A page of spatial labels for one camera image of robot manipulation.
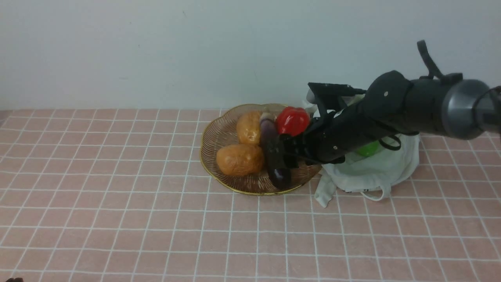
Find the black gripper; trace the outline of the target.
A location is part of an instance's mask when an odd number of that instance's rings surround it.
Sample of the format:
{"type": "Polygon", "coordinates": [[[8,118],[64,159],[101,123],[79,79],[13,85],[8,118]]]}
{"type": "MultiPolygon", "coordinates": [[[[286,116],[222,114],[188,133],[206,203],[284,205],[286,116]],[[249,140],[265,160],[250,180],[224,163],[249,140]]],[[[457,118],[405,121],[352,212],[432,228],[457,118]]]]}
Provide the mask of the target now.
{"type": "Polygon", "coordinates": [[[268,170],[292,168],[289,156],[311,164],[339,163],[349,152],[386,136],[384,125],[352,104],[339,113],[321,116],[298,136],[283,138],[280,134],[266,142],[268,170]]]}

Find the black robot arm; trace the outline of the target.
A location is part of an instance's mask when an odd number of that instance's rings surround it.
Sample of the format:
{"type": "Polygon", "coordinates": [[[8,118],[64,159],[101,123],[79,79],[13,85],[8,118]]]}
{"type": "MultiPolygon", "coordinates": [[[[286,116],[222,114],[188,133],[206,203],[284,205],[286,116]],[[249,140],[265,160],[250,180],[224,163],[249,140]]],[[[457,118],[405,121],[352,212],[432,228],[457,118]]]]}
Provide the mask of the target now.
{"type": "Polygon", "coordinates": [[[408,80],[397,71],[379,76],[367,90],[309,83],[320,116],[297,136],[263,144],[268,167],[337,164],[369,143],[419,133],[471,140],[500,133],[500,88],[460,73],[408,80]]]}

